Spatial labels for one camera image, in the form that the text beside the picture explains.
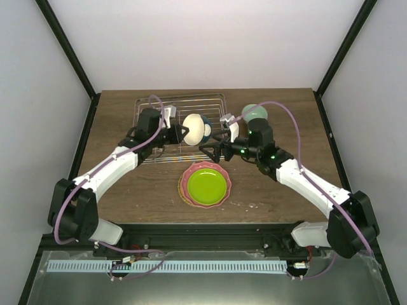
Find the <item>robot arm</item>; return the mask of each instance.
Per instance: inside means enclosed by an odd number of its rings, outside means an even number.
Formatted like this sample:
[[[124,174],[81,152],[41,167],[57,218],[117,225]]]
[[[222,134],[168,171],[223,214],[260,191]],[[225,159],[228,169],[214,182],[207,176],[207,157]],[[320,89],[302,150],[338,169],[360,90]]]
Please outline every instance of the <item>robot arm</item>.
[[[355,194],[336,187],[325,181],[310,170],[302,167],[293,155],[275,145],[273,130],[267,120],[256,118],[248,122],[249,137],[232,137],[237,123],[228,126],[225,121],[225,131],[213,137],[218,142],[200,146],[200,150],[214,162],[219,162],[221,154],[229,161],[234,155],[239,155],[246,161],[256,164],[259,171],[276,182],[290,187],[302,197],[315,205],[328,219],[328,222],[302,222],[291,232],[295,243],[301,247],[317,246],[331,247],[342,257],[350,258],[363,247],[362,241],[343,215],[333,204],[318,191],[305,177],[304,172],[323,191],[328,193],[351,217],[363,236],[371,242],[379,234],[378,224],[369,198],[362,192]]]
[[[157,131],[160,121],[161,112],[159,110],[144,109],[140,113],[137,126],[128,131],[127,136],[105,160],[73,181],[60,180],[53,193],[48,214],[49,225],[55,226],[64,201],[75,187],[81,185],[74,197],[76,205],[69,203],[62,214],[60,231],[79,241],[95,240],[110,245],[117,244],[123,230],[120,226],[98,217],[97,202],[117,180],[148,158],[153,148],[181,143],[189,130],[179,123],[171,124],[170,120],[175,115],[174,106],[166,107],[165,126],[157,137],[148,145],[133,151],[133,147],[151,138],[152,134]]]

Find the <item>wooden tabletop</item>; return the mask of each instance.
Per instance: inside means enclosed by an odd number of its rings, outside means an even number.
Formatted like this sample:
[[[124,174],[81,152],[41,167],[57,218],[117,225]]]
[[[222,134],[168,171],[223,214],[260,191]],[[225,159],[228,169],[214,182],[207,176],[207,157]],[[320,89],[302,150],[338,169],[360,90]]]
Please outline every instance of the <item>wooden tabletop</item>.
[[[239,115],[247,104],[276,100],[294,114],[301,133],[301,160],[311,171],[340,185],[338,172],[311,89],[132,90],[102,92],[86,145],[80,174],[112,153],[132,126],[134,103],[158,96],[222,93],[227,111]],[[296,156],[296,134],[289,116],[266,106],[278,146]],[[180,199],[177,182],[191,162],[145,164],[122,177],[98,204],[99,217],[128,223],[225,223],[320,221],[324,216],[286,186],[259,172],[238,156],[220,165],[232,182],[230,197],[210,209],[191,207]]]

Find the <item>wire dish rack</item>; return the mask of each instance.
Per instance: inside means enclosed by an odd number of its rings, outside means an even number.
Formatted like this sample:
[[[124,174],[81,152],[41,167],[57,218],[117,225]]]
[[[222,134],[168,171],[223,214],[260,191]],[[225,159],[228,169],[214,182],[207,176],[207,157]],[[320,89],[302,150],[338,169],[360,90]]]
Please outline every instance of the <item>wire dish rack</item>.
[[[222,130],[220,118],[226,112],[226,101],[223,94],[200,94],[200,95],[179,95],[173,97],[160,97],[164,106],[174,105],[177,107],[176,119],[183,123],[184,119],[191,113],[202,114],[208,118],[212,128],[212,132]],[[157,101],[152,101],[152,106],[160,108]],[[139,114],[144,108],[148,108],[148,98],[140,98],[135,101],[134,105],[134,120],[133,126],[137,124]],[[182,161],[202,161],[208,160],[208,156],[203,154],[198,146],[189,146],[185,142],[178,145],[169,145],[162,149],[156,148],[153,150],[150,158],[144,161],[146,163],[170,163]]]

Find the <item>purple cable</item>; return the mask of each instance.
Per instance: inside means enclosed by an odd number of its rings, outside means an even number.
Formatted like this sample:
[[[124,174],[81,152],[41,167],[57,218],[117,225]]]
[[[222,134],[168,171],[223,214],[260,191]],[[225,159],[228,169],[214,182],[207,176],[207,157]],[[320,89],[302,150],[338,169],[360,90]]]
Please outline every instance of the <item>purple cable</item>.
[[[59,225],[61,223],[61,218],[62,218],[62,214],[64,213],[68,203],[71,202],[72,197],[76,194],[76,192],[79,191],[79,189],[86,183],[87,181],[84,180],[81,183],[79,183],[73,190],[72,192],[68,195],[68,197],[65,199],[64,203],[61,206],[61,209],[59,210],[58,216],[57,216],[57,220],[55,221],[55,229],[53,230],[53,237],[55,238],[55,241],[59,244],[59,245],[66,245],[67,243],[70,243],[72,241],[75,241],[74,238],[69,238],[67,240],[60,240],[59,239]]]
[[[157,97],[156,95],[150,95],[150,96],[149,96],[149,98],[148,98],[148,104],[151,105],[151,99],[153,99],[153,98],[158,101],[158,103],[160,104],[160,107],[161,107],[161,118],[160,118],[160,122],[159,122],[159,124],[158,124],[157,131],[156,131],[156,132],[151,136],[151,138],[148,139],[147,141],[145,141],[145,142],[143,142],[143,143],[141,143],[141,144],[139,144],[139,145],[137,145],[137,146],[135,146],[135,147],[133,147],[133,148],[127,149],[127,150],[125,150],[125,151],[123,151],[123,152],[117,154],[117,157],[121,157],[121,156],[123,156],[124,154],[127,154],[127,153],[129,153],[129,152],[136,151],[137,149],[140,149],[140,148],[146,146],[146,145],[149,144],[152,140],[154,140],[155,137],[156,137],[156,136],[159,134],[159,132],[161,131],[161,129],[162,129],[163,125],[164,125],[164,114],[165,114],[164,104],[163,104],[163,102],[161,101],[161,99],[160,99],[159,97]],[[89,178],[92,178],[94,175],[96,175],[98,172],[100,172],[100,171],[102,170],[102,168],[104,168],[106,165],[108,165],[108,164],[109,164],[110,162],[112,162],[113,160],[114,160],[114,158],[109,158],[109,159],[107,159],[105,162],[103,162],[100,166],[98,166],[98,167],[89,175]],[[81,188],[84,184],[86,184],[87,182],[88,182],[88,181],[87,181],[86,179],[84,179],[81,183],[79,183],[79,184],[71,191],[71,193],[68,195],[68,197],[65,199],[64,203],[63,203],[62,206],[61,206],[61,209],[59,210],[59,213],[58,213],[58,216],[57,216],[57,220],[55,221],[54,231],[53,231],[53,235],[54,235],[55,241],[56,241],[59,245],[65,245],[65,244],[70,243],[70,242],[72,242],[72,241],[75,240],[74,238],[69,238],[69,239],[63,240],[63,241],[60,240],[60,239],[59,239],[59,226],[60,226],[60,223],[61,223],[62,215],[64,214],[66,207],[67,207],[68,204],[71,202],[73,196],[75,196],[75,194],[80,190],[80,188]],[[124,252],[124,249],[119,249],[119,250],[116,250],[116,251]]]
[[[124,280],[132,280],[134,278],[140,278],[142,276],[149,275],[150,273],[152,273],[153,271],[155,271],[159,267],[161,267],[162,264],[164,263],[164,259],[165,259],[165,252],[163,252],[161,250],[153,250],[153,249],[151,249],[151,250],[125,250],[125,249],[120,249],[115,246],[109,245],[108,243],[104,243],[102,241],[99,242],[99,245],[104,245],[107,248],[110,248],[115,251],[123,252],[123,253],[161,253],[163,255],[163,259],[157,264],[157,266],[151,268],[149,271],[146,271],[144,273],[141,273],[141,274],[138,274],[135,276],[126,276],[123,278]],[[127,265],[126,264],[117,264],[117,265],[113,266],[109,272],[110,277],[113,277],[113,271],[120,266],[127,266]]]
[[[291,111],[284,105],[282,105],[281,103],[278,102],[274,102],[274,101],[267,101],[267,102],[262,102],[260,104],[257,104],[253,107],[251,107],[249,110],[245,111],[244,113],[242,113],[242,115],[238,116],[237,118],[235,118],[233,121],[230,122],[230,125],[239,121],[240,119],[242,119],[246,114],[248,114],[249,112],[251,112],[253,109],[260,107],[262,105],[265,104],[273,104],[273,105],[277,105],[281,108],[283,108],[288,115],[290,115],[291,120],[294,123],[294,127],[297,133],[297,141],[298,141],[298,156],[297,156],[297,162],[298,162],[298,168],[300,169],[302,175],[304,176],[304,178],[306,178],[309,183],[311,183],[311,185],[313,185],[318,191],[320,191],[333,205],[335,208],[337,208],[339,210],[339,212],[343,215],[343,217],[346,219],[346,221],[350,224],[350,226],[352,227],[352,229],[355,231],[356,235],[361,239],[363,245],[366,247],[366,250],[369,252],[369,255],[372,256],[373,252],[371,250],[371,247],[369,245],[369,242],[366,240],[366,238],[363,236],[361,230],[359,230],[359,228],[356,226],[355,222],[350,218],[350,216],[348,215],[348,213],[340,206],[340,204],[338,204],[327,192],[325,192],[318,184],[316,184],[305,172],[305,170],[303,169],[303,165],[301,163],[301,138],[300,138],[300,129],[298,128],[298,124],[293,116],[293,114],[291,113]]]
[[[315,275],[312,276],[307,276],[306,278],[302,278],[301,281],[303,280],[312,280],[313,278],[318,278],[321,275],[324,275],[325,273],[327,273],[333,266],[333,263],[335,262],[336,259],[336,253],[333,252],[333,256],[332,256],[332,260],[331,263],[329,264],[329,266],[327,268],[325,268],[323,271],[321,271],[320,273],[317,273]],[[294,278],[295,276],[291,275],[289,272],[287,272],[287,275],[291,278]]]

